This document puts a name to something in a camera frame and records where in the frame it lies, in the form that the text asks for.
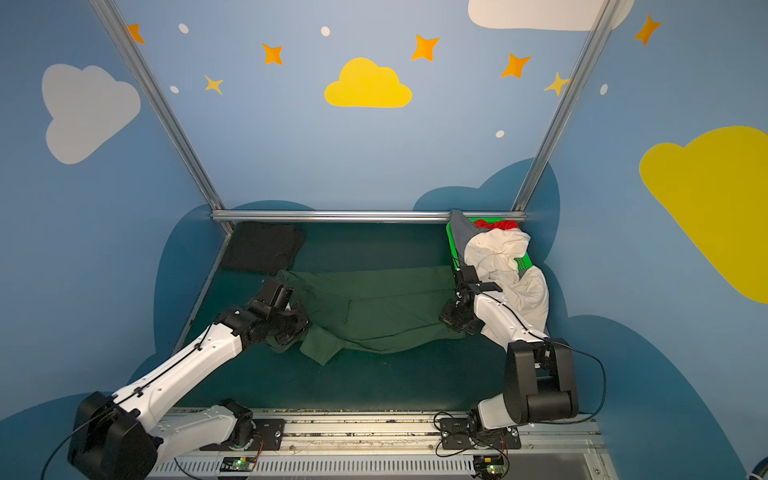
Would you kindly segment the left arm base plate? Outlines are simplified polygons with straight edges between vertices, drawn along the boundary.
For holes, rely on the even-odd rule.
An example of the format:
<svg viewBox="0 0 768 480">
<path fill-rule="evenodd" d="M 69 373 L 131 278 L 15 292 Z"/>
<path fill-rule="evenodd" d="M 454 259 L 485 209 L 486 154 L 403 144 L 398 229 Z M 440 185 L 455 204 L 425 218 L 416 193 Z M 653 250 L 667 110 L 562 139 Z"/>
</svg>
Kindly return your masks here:
<svg viewBox="0 0 768 480">
<path fill-rule="evenodd" d="M 249 419 L 240 421 L 230 438 L 233 451 L 277 451 L 285 429 L 283 419 Z"/>
</svg>

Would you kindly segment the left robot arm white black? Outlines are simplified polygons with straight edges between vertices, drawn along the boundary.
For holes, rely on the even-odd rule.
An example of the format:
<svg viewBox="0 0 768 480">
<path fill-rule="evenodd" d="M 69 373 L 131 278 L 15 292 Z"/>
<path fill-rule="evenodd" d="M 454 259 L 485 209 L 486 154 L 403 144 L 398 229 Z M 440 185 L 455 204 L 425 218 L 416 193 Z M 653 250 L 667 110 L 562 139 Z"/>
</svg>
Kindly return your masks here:
<svg viewBox="0 0 768 480">
<path fill-rule="evenodd" d="M 291 345 L 308 329 L 303 306 L 257 301 L 219 314 L 189 345 L 111 395 L 95 392 L 77 408 L 67 460 L 89 479 L 144 479 L 168 460 L 209 445 L 244 451 L 256 439 L 252 412 L 224 400 L 197 414 L 166 413 L 220 366 L 272 337 Z"/>
</svg>

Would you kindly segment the dark green t-shirt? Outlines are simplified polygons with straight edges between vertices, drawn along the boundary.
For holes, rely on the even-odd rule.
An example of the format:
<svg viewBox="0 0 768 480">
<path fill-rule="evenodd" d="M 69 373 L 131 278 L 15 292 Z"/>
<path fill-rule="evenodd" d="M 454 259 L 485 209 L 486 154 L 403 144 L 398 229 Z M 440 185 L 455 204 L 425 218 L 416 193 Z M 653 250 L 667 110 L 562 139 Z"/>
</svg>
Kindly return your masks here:
<svg viewBox="0 0 768 480">
<path fill-rule="evenodd" d="M 455 296 L 448 266 L 282 271 L 277 279 L 294 289 L 291 299 L 306 310 L 311 326 L 300 351 L 320 365 L 343 349 L 392 354 L 465 337 L 440 320 L 443 307 Z"/>
</svg>

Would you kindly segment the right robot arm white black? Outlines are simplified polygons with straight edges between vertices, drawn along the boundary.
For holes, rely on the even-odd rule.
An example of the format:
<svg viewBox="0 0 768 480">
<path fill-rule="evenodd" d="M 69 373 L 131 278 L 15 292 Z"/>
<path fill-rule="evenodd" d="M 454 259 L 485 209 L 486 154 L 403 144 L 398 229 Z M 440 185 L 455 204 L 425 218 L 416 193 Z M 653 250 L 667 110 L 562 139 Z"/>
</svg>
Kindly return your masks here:
<svg viewBox="0 0 768 480">
<path fill-rule="evenodd" d="M 498 292 L 458 292 L 443 307 L 440 320 L 458 332 L 481 333 L 505 351 L 501 393 L 477 405 L 484 429 L 577 416 L 579 400 L 570 346 L 524 320 Z"/>
</svg>

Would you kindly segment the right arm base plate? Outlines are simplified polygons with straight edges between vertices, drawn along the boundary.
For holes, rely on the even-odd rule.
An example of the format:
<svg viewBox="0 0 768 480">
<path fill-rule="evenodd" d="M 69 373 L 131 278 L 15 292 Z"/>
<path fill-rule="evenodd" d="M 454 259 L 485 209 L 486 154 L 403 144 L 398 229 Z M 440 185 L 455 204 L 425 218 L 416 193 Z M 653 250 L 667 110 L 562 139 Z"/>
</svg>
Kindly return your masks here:
<svg viewBox="0 0 768 480">
<path fill-rule="evenodd" d="M 442 417 L 435 421 L 444 450 L 521 448 L 521 439 L 515 427 L 485 429 L 478 420 L 469 417 Z"/>
</svg>

